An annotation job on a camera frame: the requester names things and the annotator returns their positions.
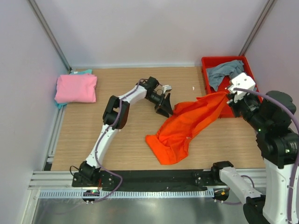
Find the orange t-shirt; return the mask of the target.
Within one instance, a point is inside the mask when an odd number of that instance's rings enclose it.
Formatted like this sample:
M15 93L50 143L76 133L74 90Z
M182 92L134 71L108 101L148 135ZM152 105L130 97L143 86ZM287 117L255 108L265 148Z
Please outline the orange t-shirt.
M226 104L223 91L178 103L173 115L156 134L146 135L145 142L161 165L176 164L189 155L190 142L218 119Z

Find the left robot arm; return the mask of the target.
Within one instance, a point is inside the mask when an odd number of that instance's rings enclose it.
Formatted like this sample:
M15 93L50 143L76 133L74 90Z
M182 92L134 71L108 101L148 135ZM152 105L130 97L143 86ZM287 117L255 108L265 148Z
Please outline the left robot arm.
M146 99L154 104L157 114L169 117L173 114L170 103L170 85L162 85L154 77L139 80L127 93L112 95L103 113L103 126L99 137L87 158L80 164L78 172L73 174L72 186L93 187L100 180L100 171L105 154L116 136L126 125L130 106Z

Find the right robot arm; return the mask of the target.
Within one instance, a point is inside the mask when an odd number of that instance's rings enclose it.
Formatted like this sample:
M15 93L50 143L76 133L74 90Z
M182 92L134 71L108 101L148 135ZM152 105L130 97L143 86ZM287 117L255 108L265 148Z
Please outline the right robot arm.
M250 224L296 224L299 182L299 134L292 98L280 91L261 94L244 90L243 96L228 95L228 105L256 131L257 146L265 163L266 193L247 183L228 161L214 163L211 181L226 184L238 197Z

